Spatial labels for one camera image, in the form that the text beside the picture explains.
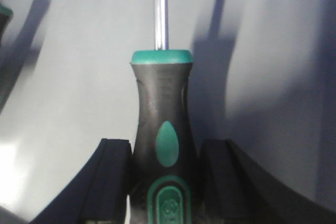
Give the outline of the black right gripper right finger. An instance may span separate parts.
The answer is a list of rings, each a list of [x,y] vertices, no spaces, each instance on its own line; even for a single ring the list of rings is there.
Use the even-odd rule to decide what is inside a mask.
[[[206,223],[325,223],[325,209],[285,186],[232,141],[205,140]]]

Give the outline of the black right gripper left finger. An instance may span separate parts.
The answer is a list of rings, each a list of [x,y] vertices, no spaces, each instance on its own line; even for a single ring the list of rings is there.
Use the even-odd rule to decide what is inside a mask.
[[[103,138],[92,156],[32,223],[124,223],[131,145]]]

